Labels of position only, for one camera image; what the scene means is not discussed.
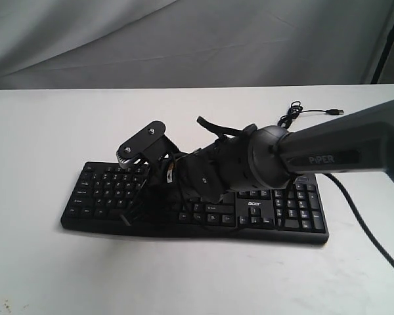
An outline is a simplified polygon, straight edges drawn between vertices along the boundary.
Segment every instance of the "black cable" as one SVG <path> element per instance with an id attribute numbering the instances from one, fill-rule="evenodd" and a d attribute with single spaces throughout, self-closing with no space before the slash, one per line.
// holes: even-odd
<path id="1" fill-rule="evenodd" d="M 303 110 L 303 107 L 301 106 L 301 101 L 295 100 L 290 104 L 288 113 L 286 115 L 283 115 L 279 119 L 277 125 L 288 129 L 290 125 L 294 122 L 294 120 L 299 117 L 300 114 L 313 112 L 325 113 L 331 116 L 338 116 L 344 114 L 343 110 L 338 110 L 336 108 L 332 108 L 331 110 Z"/>
<path id="2" fill-rule="evenodd" d="M 337 187 L 341 190 L 341 193 L 346 198 L 346 200 L 350 206 L 350 209 L 352 209 L 352 212 L 355 215 L 357 222 L 360 224 L 363 232 L 365 232 L 366 236 L 368 236 L 369 240 L 372 242 L 372 244 L 374 244 L 376 249 L 384 256 L 385 259 L 387 259 L 387 262 L 391 265 L 391 267 L 394 268 L 393 257 L 390 256 L 390 254 L 382 247 L 382 245 L 379 243 L 379 241 L 371 233 L 368 226 L 366 225 L 366 223 L 363 221 L 361 215 L 359 214 L 359 211 L 357 210 L 356 205 L 353 202 L 351 196 L 347 192 L 346 188 L 344 188 L 343 184 L 335 176 L 333 176 L 331 174 L 324 174 L 324 175 L 327 176 L 329 179 L 331 179 L 334 182 L 334 184 L 336 184 Z"/>

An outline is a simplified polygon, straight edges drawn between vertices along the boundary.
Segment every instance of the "black keyboard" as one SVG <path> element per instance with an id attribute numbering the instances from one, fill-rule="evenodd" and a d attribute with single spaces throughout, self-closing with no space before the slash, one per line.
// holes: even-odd
<path id="1" fill-rule="evenodd" d="M 218 204 L 200 198 L 161 207 L 159 222 L 127 226 L 120 214 L 132 203 L 147 165 L 127 170 L 117 163 L 87 162 L 61 217 L 69 230 L 159 238 L 243 238 L 325 243 L 328 229 L 314 175 L 298 177 L 283 204 L 283 190 L 229 192 Z M 280 230 L 281 219 L 284 228 Z"/>

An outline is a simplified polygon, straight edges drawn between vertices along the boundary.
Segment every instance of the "gray fabric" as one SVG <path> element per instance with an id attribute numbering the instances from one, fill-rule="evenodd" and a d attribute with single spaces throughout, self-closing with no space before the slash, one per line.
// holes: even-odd
<path id="1" fill-rule="evenodd" d="M 0 89 L 362 83 L 394 0 L 178 0 Z"/>
<path id="2" fill-rule="evenodd" d="M 175 0 L 0 0 L 0 75 L 90 43 Z"/>

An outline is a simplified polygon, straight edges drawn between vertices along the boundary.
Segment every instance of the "wire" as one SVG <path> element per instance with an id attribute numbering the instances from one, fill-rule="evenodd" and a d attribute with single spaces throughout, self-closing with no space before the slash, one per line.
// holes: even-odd
<path id="1" fill-rule="evenodd" d="M 290 125 L 294 122 L 296 118 L 299 117 L 300 114 L 302 113 L 325 113 L 331 116 L 338 116 L 338 115 L 343 115 L 344 111 L 343 110 L 338 110 L 336 108 L 332 108 L 331 110 L 303 110 L 303 107 L 301 105 L 300 100 L 295 100 L 290 104 L 290 107 L 288 109 L 288 113 L 286 115 L 283 115 L 277 125 L 281 126 L 285 129 L 289 129 Z"/>
<path id="2" fill-rule="evenodd" d="M 366 236 L 368 236 L 369 240 L 374 244 L 376 249 L 384 256 L 384 258 L 387 260 L 387 262 L 391 265 L 391 267 L 394 268 L 394 259 L 391 257 L 391 255 L 382 247 L 382 245 L 379 243 L 379 241 L 375 238 L 375 236 L 371 233 L 369 230 L 368 226 L 366 223 L 363 221 L 359 211 L 356 208 L 355 203 L 353 202 L 350 194 L 347 192 L 346 188 L 343 186 L 343 184 L 334 176 L 331 174 L 324 174 L 327 176 L 329 179 L 331 179 L 334 184 L 337 185 L 337 187 L 341 190 L 341 193 L 343 196 L 346 198 L 350 209 L 352 209 L 353 214 L 355 215 L 355 218 L 357 219 L 357 222 L 360 224 L 363 232 L 365 232 Z"/>

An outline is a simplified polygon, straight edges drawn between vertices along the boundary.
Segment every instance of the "white table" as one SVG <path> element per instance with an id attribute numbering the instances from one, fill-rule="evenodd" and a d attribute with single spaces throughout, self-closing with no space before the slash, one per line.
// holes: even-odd
<path id="1" fill-rule="evenodd" d="M 84 162 L 116 161 L 154 119 L 191 151 L 214 140 L 198 115 L 263 127 L 293 100 L 351 113 L 393 98 L 394 85 L 0 91 L 0 314 L 394 314 L 393 269 L 322 175 L 323 247 L 112 237 L 59 223 Z M 291 129 L 329 119 L 301 115 Z M 381 173 L 338 177 L 394 257 L 394 184 Z"/>

